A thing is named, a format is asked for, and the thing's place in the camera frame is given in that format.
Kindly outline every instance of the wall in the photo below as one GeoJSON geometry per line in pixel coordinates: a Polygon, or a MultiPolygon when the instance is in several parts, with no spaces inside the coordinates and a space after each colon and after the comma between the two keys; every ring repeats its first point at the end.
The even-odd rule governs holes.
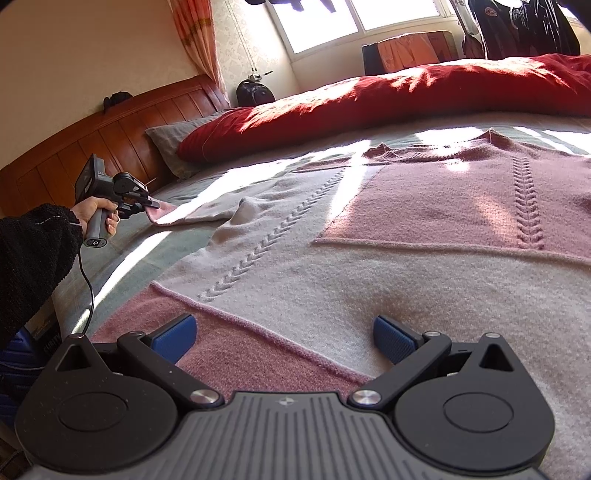
{"type": "Polygon", "coordinates": [[[591,54],[591,33],[580,24],[573,24],[573,30],[581,44],[581,53],[591,54]]]}
{"type": "Polygon", "coordinates": [[[236,105],[236,87],[251,74],[251,62],[242,45],[236,22],[242,30],[260,74],[276,98],[300,93],[300,85],[291,67],[281,37],[264,5],[249,5],[244,0],[212,0],[213,25],[216,30],[217,56],[230,102],[236,105]]]}
{"type": "MultiPolygon", "coordinates": [[[[591,34],[584,27],[577,24],[573,24],[573,29],[581,43],[582,53],[591,53],[591,34]]],[[[378,35],[365,37],[361,40],[353,40],[344,44],[323,48],[313,54],[297,59],[293,62],[292,67],[302,90],[313,90],[329,83],[363,75],[363,58],[361,56],[361,47],[363,45],[404,33],[433,30],[448,30],[452,32],[456,40],[458,52],[460,55],[462,54],[464,33],[457,21],[450,18],[418,27],[413,26],[389,30],[381,32],[378,35]]]]}
{"type": "Polygon", "coordinates": [[[197,72],[167,0],[15,0],[0,13],[0,168],[102,99],[197,72]]]}

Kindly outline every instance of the orange curtain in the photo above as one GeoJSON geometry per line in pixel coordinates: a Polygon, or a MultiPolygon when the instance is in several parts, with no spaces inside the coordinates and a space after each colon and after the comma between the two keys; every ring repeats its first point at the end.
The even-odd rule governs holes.
{"type": "Polygon", "coordinates": [[[200,72],[206,73],[223,89],[217,63],[210,0],[171,0],[170,5],[178,35],[189,58],[200,72]]]}

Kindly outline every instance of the black jacket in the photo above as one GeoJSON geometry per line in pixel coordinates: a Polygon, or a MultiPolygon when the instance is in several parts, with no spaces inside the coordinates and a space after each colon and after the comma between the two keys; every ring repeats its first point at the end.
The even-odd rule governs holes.
{"type": "Polygon", "coordinates": [[[468,5],[480,28],[487,59],[580,54],[579,41],[556,0],[531,0],[518,8],[495,0],[468,0],[468,5]]]}
{"type": "Polygon", "coordinates": [[[80,222],[65,207],[0,219],[0,349],[51,296],[81,245],[80,222]]]}

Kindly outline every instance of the black knit sweater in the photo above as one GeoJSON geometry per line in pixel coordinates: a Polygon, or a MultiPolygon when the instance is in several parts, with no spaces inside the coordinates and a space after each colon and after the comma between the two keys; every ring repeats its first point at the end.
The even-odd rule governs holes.
{"type": "Polygon", "coordinates": [[[51,296],[81,245],[80,222],[65,207],[0,219],[0,349],[51,296]]]}

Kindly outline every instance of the hand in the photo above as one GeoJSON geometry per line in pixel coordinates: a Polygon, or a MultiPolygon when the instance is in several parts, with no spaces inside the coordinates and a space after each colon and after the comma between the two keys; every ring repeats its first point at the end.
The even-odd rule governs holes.
{"type": "Polygon", "coordinates": [[[82,200],[77,205],[74,205],[70,210],[74,212],[74,215],[80,221],[82,225],[82,236],[86,238],[86,229],[88,228],[88,222],[99,208],[106,210],[112,210],[113,213],[109,215],[106,220],[107,231],[111,236],[117,233],[117,224],[119,223],[119,216],[117,215],[117,204],[110,200],[88,197],[86,200],[82,200]]]}

